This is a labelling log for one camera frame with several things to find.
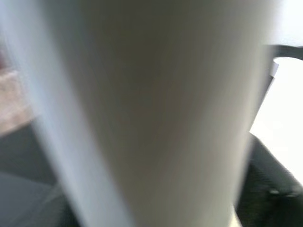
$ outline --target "black fabric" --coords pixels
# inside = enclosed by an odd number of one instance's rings
[[[56,182],[30,124],[0,138],[0,171],[51,185]]]
[[[252,140],[250,164],[236,209],[240,222],[243,227],[303,226],[296,217],[303,214],[301,185],[260,140],[253,135]]]
[[[79,227],[31,125],[0,138],[0,227]]]

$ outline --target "white pole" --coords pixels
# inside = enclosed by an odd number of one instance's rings
[[[2,0],[39,135],[88,227],[223,227],[268,1]]]

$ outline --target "blurry object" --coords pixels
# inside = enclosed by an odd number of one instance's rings
[[[29,103],[16,71],[0,74],[0,135],[16,130],[33,119]]]

